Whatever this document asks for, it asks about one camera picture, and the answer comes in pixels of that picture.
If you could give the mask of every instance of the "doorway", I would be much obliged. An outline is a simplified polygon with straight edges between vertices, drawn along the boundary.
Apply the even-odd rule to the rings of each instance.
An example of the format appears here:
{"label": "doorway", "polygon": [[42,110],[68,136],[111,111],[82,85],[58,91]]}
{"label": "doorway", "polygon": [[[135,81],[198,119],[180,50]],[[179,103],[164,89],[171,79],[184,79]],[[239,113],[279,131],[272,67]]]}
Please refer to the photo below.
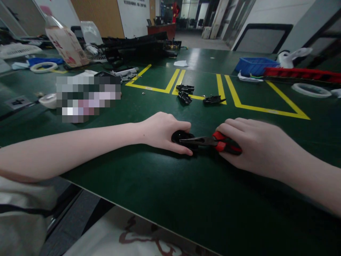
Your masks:
{"label": "doorway", "polygon": [[228,24],[223,40],[227,46],[232,49],[243,25],[249,16],[249,13],[255,3],[255,0],[239,0],[232,18]]}

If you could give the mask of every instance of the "white tape roll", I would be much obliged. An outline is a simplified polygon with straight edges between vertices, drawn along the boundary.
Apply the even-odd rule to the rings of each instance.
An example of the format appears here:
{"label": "white tape roll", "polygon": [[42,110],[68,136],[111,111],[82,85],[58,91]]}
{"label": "white tape roll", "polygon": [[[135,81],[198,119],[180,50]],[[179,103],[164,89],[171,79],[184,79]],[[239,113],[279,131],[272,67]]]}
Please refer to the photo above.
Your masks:
{"label": "white tape roll", "polygon": [[39,99],[39,102],[47,108],[55,109],[57,108],[57,94],[56,93],[46,94],[45,96]]}
{"label": "white tape roll", "polygon": [[315,85],[298,83],[298,84],[294,84],[291,88],[301,94],[304,94],[310,97],[328,98],[329,96],[331,96],[330,91],[327,91],[326,89],[323,89]]}
{"label": "white tape roll", "polygon": [[[47,68],[47,69],[38,69],[41,68],[42,66],[47,66],[47,65],[52,65],[51,67]],[[30,67],[30,70],[33,73],[46,73],[46,72],[51,72],[51,70],[57,69],[58,65],[57,63],[54,62],[43,62],[43,63],[38,63],[33,65],[32,67]]]}

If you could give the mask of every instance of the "white paper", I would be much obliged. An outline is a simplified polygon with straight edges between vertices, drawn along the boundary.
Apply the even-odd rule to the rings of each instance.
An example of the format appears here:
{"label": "white paper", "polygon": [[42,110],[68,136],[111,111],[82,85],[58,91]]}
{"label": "white paper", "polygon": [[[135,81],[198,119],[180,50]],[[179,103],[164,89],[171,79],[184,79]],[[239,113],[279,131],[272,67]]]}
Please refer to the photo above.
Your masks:
{"label": "white paper", "polygon": [[174,66],[188,66],[188,65],[187,65],[187,61],[179,60],[179,61],[174,62]]}
{"label": "white paper", "polygon": [[331,90],[331,93],[338,98],[341,98],[341,89]]}

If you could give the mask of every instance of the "office chair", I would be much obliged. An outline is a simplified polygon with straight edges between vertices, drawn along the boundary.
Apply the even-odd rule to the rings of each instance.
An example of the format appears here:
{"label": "office chair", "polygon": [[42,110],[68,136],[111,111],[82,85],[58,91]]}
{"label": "office chair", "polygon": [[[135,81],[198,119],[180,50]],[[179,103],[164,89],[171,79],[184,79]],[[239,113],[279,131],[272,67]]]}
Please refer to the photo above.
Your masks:
{"label": "office chair", "polygon": [[199,22],[198,22],[198,28],[203,26],[204,24],[204,19],[200,19]]}

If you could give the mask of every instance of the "small black component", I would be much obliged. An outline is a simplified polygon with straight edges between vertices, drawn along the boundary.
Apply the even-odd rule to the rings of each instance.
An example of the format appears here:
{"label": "small black component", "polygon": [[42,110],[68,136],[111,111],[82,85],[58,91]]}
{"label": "small black component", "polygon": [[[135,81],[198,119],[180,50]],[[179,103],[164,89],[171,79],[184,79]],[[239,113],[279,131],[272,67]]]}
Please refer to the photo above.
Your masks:
{"label": "small black component", "polygon": [[191,97],[188,95],[188,93],[183,92],[183,91],[179,91],[178,97],[185,103],[185,104],[189,104],[192,102]]}
{"label": "small black component", "polygon": [[193,145],[189,143],[180,142],[181,139],[191,139],[195,138],[195,136],[191,133],[186,133],[185,131],[178,130],[172,135],[172,142],[179,144],[181,146],[185,146],[186,148],[189,148],[192,151],[197,151],[199,146]]}
{"label": "small black component", "polygon": [[177,89],[178,91],[184,91],[186,93],[193,93],[194,92],[194,86],[191,85],[177,85]]}
{"label": "small black component", "polygon": [[204,104],[216,104],[225,101],[226,99],[221,99],[220,95],[207,97],[203,100]]}

